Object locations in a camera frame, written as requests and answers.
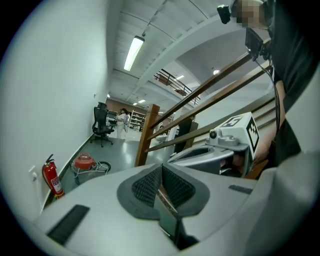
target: railing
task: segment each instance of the railing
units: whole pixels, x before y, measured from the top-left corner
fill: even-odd
[[[183,82],[177,80],[172,74],[165,71],[164,69],[161,69],[159,72],[157,72],[156,75],[154,75],[154,79],[164,84],[165,86],[172,87],[175,92],[182,95],[183,97],[186,97],[192,92],[192,90]],[[192,102],[195,105],[199,105],[199,100],[199,97],[195,97]]]
[[[178,102],[175,106],[173,106],[170,110],[168,110],[166,113],[164,113],[159,119],[157,119],[157,115],[159,112],[159,107],[157,105],[150,105],[148,112],[146,114],[146,118],[144,121],[144,126],[142,130],[142,135],[140,139],[140,144],[138,148],[138,154],[136,156],[135,160],[135,166],[142,166],[146,164],[146,159],[148,156],[148,152],[155,151],[158,149],[162,149],[177,143],[181,143],[184,141],[187,141],[189,139],[193,139],[196,137],[199,137],[201,135],[204,135],[208,133],[211,129],[214,129],[217,127],[219,124],[227,120],[230,116],[226,116],[218,121],[215,121],[211,124],[208,124],[200,129],[194,130],[192,132],[189,132],[188,134],[182,135],[180,137],[177,137],[173,140],[164,142],[162,144],[150,147],[151,139],[157,137],[158,135],[161,135],[171,129],[172,127],[175,127],[185,121],[186,119],[195,116],[196,114],[200,113],[203,110],[206,110],[207,108],[211,107],[212,105],[218,103],[219,101],[223,100],[227,96],[231,95],[232,93],[238,91],[242,87],[246,86],[247,84],[251,83],[258,77],[264,74],[264,71],[258,66],[239,80],[229,84],[227,87],[219,91],[217,94],[213,95],[210,97],[207,101],[202,103],[201,105],[198,105],[188,113],[182,115],[178,119],[172,121],[165,127],[159,129],[157,132],[153,133],[154,127],[156,127],[159,123],[161,123],[163,120],[166,118],[170,117],[175,111],[179,110],[182,108],[184,105],[186,105],[188,102],[193,101],[199,94],[203,93],[207,89],[209,89],[211,86],[213,86],[215,83],[220,81],[221,79],[225,78],[227,75],[229,75],[231,72],[235,71],[237,68],[241,67],[243,64],[251,60],[251,56],[248,53],[243,54],[240,56],[235,62],[227,65],[224,67],[221,72],[218,75],[214,75],[210,77],[207,81],[205,81],[203,84],[201,84],[196,90],[192,91],[190,94],[188,94],[184,99],[182,99],[180,102]],[[269,62],[266,61],[261,65],[263,68],[266,70],[270,69]],[[255,111],[253,106],[248,105],[247,107],[244,107],[240,109],[239,111],[236,111],[232,115],[238,115],[242,114],[248,111]],[[268,125],[270,122],[274,122],[273,120],[270,120],[269,122],[263,124],[263,126]]]

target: ceiling light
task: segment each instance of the ceiling light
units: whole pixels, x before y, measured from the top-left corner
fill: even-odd
[[[184,75],[180,75],[180,76],[178,76],[176,79],[174,79],[175,81],[176,80],[179,80],[179,79],[181,79],[181,78],[184,78],[185,76]]]
[[[134,63],[138,52],[140,51],[141,46],[145,40],[139,36],[135,36],[132,40],[128,55],[125,60],[124,69],[127,71],[131,70],[132,64]]]

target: gray floor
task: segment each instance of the gray floor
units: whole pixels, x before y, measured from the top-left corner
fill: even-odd
[[[122,140],[118,138],[110,138],[110,140],[113,141],[113,145],[104,141],[104,147],[101,147],[100,141],[93,141],[92,143],[88,142],[80,153],[90,154],[95,161],[109,162],[111,164],[110,174],[133,168],[135,166],[139,141]],[[151,147],[157,144],[157,142],[153,141]],[[152,151],[148,154],[146,164],[165,163],[173,151],[173,146]],[[91,177],[86,174],[82,175],[80,183],[83,183],[90,178]],[[78,186],[75,183],[74,174],[70,170],[65,173],[61,180],[61,184],[66,194]]]

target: black cable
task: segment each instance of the black cable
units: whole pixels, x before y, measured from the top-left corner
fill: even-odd
[[[279,94],[278,94],[278,90],[277,87],[275,85],[275,82],[272,79],[272,75],[268,72],[268,70],[266,70],[265,68],[263,68],[259,62],[257,60],[254,61],[255,63],[257,63],[259,65],[259,67],[270,77],[272,85],[273,85],[273,89],[274,89],[274,98],[275,98],[275,120],[276,120],[276,135],[278,134],[279,128],[280,128],[280,100],[279,100]]]

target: balcony railing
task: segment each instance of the balcony railing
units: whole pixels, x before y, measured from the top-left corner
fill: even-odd
[[[154,75],[154,79],[164,84],[165,86],[170,86],[175,92],[182,95],[183,97],[189,95],[192,90],[187,87],[183,82],[177,80],[172,74],[161,69]],[[199,105],[200,98],[197,96],[191,102],[195,105]]]

